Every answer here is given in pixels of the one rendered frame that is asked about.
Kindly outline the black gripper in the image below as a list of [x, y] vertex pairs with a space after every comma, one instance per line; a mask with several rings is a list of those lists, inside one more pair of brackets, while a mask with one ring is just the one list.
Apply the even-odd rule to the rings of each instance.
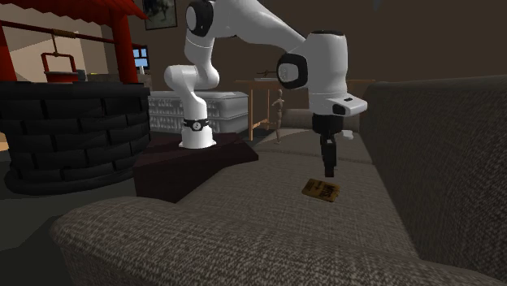
[[320, 145], [325, 176], [333, 177], [336, 167], [336, 140], [332, 137], [343, 130], [343, 117], [313, 114], [312, 130], [321, 136]]

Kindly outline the orange flat book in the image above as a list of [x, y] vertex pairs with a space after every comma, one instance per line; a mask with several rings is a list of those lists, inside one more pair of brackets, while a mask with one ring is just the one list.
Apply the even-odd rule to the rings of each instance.
[[309, 179], [301, 193], [326, 202], [334, 202], [340, 193], [340, 186], [321, 180]]

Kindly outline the wooden artist mannequin figure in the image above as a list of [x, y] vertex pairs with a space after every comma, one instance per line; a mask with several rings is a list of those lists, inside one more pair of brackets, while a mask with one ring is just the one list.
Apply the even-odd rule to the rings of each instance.
[[279, 89], [277, 91], [278, 93], [278, 98], [271, 104], [273, 107], [276, 108], [276, 112], [277, 112], [277, 121], [276, 121], [276, 129], [275, 129], [275, 134], [276, 134], [276, 144], [280, 144], [281, 143], [281, 124], [282, 124], [282, 117], [283, 117], [283, 105], [284, 105], [284, 99], [283, 99], [283, 90], [282, 89]]

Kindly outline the grey woven fabric sofa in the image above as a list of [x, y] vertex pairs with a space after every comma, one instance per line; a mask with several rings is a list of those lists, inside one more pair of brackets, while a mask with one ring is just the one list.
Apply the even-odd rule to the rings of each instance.
[[507, 75], [377, 82], [338, 137], [256, 146], [177, 203], [118, 197], [50, 235], [75, 286], [507, 286]]

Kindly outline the wooden side table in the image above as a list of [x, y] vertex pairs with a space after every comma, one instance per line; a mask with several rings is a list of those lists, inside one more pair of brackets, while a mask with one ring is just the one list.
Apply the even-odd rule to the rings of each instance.
[[[254, 138], [254, 129], [266, 130], [276, 128], [277, 107], [271, 104], [278, 97], [277, 90], [283, 90], [282, 111], [308, 110], [309, 93], [307, 89], [287, 90], [283, 89], [275, 78], [257, 78], [254, 80], [236, 80], [237, 84], [245, 85], [249, 95], [248, 102], [248, 137]], [[362, 98], [366, 88], [375, 83], [375, 80], [347, 80], [348, 91], [357, 98]], [[360, 115], [344, 118], [344, 129], [359, 132]]]

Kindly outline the white mattress bed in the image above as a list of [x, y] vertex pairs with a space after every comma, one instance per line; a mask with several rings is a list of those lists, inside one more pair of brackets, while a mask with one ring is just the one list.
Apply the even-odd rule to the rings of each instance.
[[[242, 92], [197, 91], [205, 100], [213, 132], [240, 133], [248, 129], [248, 99]], [[174, 91], [153, 91], [148, 97], [149, 125], [152, 131], [181, 133], [184, 108]]]

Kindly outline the dark red robot stand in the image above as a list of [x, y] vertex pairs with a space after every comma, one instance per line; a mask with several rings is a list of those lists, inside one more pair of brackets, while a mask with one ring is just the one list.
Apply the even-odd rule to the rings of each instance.
[[180, 136], [152, 139], [133, 167], [136, 195], [177, 203], [218, 171], [258, 160], [234, 132], [215, 133], [214, 140], [209, 148], [185, 149]]

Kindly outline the blue window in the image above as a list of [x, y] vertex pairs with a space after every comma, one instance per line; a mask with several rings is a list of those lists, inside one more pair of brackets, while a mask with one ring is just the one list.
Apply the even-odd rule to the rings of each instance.
[[146, 45], [133, 48], [133, 58], [137, 69], [149, 69], [150, 60], [148, 56], [148, 48]]

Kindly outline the black brick well red roof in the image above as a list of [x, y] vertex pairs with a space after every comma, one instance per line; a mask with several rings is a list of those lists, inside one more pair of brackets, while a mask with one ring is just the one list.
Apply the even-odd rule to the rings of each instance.
[[5, 184], [14, 193], [52, 195], [115, 184], [150, 142], [150, 91], [137, 79], [128, 17], [144, 19], [133, 0], [0, 0], [111, 27], [117, 82], [80, 81], [75, 71], [46, 70], [45, 83], [18, 81], [0, 20], [0, 132], [11, 158]]

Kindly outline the dark framed wall picture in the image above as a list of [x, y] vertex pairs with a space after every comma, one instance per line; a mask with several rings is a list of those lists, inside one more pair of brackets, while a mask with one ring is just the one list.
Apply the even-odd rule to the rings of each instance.
[[177, 26], [175, 0], [142, 0], [146, 30], [174, 28]]

